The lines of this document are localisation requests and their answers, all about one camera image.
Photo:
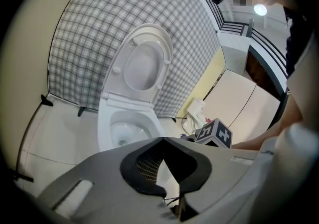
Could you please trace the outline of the cream partition panel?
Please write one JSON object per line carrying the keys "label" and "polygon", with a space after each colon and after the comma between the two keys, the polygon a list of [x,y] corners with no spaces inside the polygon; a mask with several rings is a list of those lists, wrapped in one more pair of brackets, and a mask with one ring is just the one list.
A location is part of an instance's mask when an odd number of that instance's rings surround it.
{"label": "cream partition panel", "polygon": [[229,127],[246,105],[255,87],[253,81],[226,70],[204,100],[202,114],[210,120],[218,118]]}

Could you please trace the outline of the black partition foot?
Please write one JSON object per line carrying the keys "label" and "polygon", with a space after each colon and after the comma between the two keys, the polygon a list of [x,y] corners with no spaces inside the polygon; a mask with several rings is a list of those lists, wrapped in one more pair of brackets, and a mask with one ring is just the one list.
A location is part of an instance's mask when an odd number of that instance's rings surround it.
{"label": "black partition foot", "polygon": [[25,181],[28,181],[28,182],[31,182],[31,183],[34,182],[34,179],[32,177],[25,176],[25,175],[22,175],[22,174],[19,174],[19,173],[14,173],[13,174],[13,178],[16,181],[19,180],[19,179],[22,179],[22,180],[25,180]]}
{"label": "black partition foot", "polygon": [[46,96],[41,95],[40,97],[41,97],[41,103],[40,103],[41,105],[49,106],[49,107],[52,107],[52,106],[53,106],[53,102],[51,102],[50,100],[48,100],[48,99],[46,98]]}

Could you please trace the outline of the grey plaid curtain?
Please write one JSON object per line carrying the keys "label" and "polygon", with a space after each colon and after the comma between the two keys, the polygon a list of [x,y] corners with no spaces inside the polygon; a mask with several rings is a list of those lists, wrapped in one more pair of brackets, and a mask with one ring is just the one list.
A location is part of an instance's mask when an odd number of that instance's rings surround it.
{"label": "grey plaid curtain", "polygon": [[220,46],[210,15],[201,0],[70,0],[51,43],[49,91],[97,110],[121,42],[134,28],[153,23],[169,34],[173,45],[155,113],[177,117]]}

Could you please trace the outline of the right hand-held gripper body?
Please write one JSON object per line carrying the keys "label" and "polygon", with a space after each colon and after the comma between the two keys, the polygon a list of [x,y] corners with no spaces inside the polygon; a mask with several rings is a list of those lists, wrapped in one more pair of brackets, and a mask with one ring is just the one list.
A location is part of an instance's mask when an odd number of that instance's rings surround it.
{"label": "right hand-held gripper body", "polygon": [[232,147],[232,131],[218,118],[197,129],[195,134],[186,137],[187,141],[219,147]]}

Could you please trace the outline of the large white toilet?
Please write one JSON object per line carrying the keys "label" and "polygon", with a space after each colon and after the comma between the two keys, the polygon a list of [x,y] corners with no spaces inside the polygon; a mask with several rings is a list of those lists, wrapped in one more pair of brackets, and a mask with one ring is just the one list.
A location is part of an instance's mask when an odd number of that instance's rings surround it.
{"label": "large white toilet", "polygon": [[142,24],[125,37],[101,90],[97,126],[100,151],[164,136],[154,107],[172,54],[171,38],[159,25]]}

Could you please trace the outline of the beige partition panel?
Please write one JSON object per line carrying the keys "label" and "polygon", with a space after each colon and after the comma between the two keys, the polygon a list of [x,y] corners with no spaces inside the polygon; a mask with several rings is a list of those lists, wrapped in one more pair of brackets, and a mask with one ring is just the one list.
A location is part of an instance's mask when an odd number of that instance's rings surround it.
{"label": "beige partition panel", "polygon": [[24,0],[0,46],[0,153],[17,170],[21,143],[48,94],[51,41],[70,0]]}

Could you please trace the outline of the small white toilet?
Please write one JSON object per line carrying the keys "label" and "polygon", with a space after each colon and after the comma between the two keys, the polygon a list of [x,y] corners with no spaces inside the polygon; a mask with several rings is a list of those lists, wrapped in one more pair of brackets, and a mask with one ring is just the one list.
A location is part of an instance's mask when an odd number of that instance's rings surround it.
{"label": "small white toilet", "polygon": [[202,128],[207,122],[205,116],[201,114],[205,107],[205,102],[195,98],[186,109],[187,115],[183,118],[181,126],[186,134],[194,134],[196,130]]}

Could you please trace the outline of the person's dark shirt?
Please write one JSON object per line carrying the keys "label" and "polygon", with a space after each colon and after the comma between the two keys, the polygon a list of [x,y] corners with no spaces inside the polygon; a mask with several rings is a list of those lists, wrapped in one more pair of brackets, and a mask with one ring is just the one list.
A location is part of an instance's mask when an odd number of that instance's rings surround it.
{"label": "person's dark shirt", "polygon": [[285,0],[283,8],[286,21],[292,21],[286,40],[286,72],[290,77],[318,22],[315,13],[298,0]]}

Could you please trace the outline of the person's right forearm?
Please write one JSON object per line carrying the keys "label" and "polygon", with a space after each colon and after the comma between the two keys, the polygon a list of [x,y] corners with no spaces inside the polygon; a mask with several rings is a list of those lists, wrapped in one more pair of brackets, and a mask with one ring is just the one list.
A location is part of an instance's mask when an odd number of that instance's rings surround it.
{"label": "person's right forearm", "polygon": [[259,151],[262,144],[265,140],[276,137],[281,134],[286,128],[290,127],[294,123],[301,122],[303,120],[302,113],[292,95],[291,92],[288,94],[287,103],[283,114],[279,121],[271,126],[267,131],[259,135],[258,137],[240,142],[237,144],[233,144],[233,149],[241,149],[241,150],[255,150]]}

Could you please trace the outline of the round ceiling light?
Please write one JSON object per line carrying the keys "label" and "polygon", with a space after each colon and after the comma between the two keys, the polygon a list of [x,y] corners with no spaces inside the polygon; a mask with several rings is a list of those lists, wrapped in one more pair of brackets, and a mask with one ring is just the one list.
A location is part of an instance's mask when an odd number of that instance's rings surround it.
{"label": "round ceiling light", "polygon": [[262,4],[256,4],[254,6],[254,12],[259,16],[265,16],[267,14],[267,8]]}

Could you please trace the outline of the white cabinet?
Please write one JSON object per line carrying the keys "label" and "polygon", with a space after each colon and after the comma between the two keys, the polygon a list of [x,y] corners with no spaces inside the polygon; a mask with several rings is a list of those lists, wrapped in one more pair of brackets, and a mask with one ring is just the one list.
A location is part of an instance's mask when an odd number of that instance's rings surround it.
{"label": "white cabinet", "polygon": [[226,69],[243,75],[251,38],[223,32],[217,35],[224,54]]}

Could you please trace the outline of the brown wooden door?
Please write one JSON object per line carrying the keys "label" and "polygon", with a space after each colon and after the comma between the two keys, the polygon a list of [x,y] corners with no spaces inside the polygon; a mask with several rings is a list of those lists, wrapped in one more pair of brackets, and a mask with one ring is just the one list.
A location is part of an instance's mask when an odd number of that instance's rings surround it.
{"label": "brown wooden door", "polygon": [[267,91],[276,99],[280,99],[281,94],[278,93],[270,76],[267,74],[264,67],[255,58],[251,51],[248,51],[245,70],[252,79],[252,81],[255,82],[260,88]]}

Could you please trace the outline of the dark metal railing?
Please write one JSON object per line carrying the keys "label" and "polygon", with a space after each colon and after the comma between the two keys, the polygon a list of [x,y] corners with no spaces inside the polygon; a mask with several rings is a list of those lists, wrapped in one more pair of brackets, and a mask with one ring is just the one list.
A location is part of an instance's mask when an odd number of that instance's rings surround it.
{"label": "dark metal railing", "polygon": [[225,11],[221,10],[220,4],[216,4],[213,0],[205,0],[211,9],[214,18],[218,25],[218,30],[222,33],[246,36],[252,38],[258,46],[262,48],[270,57],[276,67],[281,71],[281,74],[286,78],[286,58],[283,51],[281,51],[277,44],[275,44],[269,37],[256,28],[253,22],[238,22],[227,21],[224,17]]}

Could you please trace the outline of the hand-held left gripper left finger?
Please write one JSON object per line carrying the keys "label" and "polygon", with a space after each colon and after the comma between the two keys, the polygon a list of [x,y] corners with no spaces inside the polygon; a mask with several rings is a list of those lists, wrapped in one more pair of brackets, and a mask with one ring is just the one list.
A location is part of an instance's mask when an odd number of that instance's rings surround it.
{"label": "hand-held left gripper left finger", "polygon": [[150,196],[165,196],[166,190],[157,185],[158,170],[163,161],[162,137],[129,153],[120,164],[124,180],[135,191]]}

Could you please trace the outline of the yellow partition panel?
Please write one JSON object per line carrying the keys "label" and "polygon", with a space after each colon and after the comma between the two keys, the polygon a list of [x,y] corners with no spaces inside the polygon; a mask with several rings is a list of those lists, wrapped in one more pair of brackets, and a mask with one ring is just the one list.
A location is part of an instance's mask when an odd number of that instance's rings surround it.
{"label": "yellow partition panel", "polygon": [[179,109],[176,118],[182,118],[187,114],[186,109],[191,104],[193,99],[199,98],[201,100],[204,100],[206,95],[209,93],[209,91],[219,78],[220,74],[224,71],[225,67],[226,62],[222,51],[222,47],[220,46],[219,49],[215,52],[206,70],[200,77],[199,81],[194,86],[190,95],[187,97],[184,104]]}

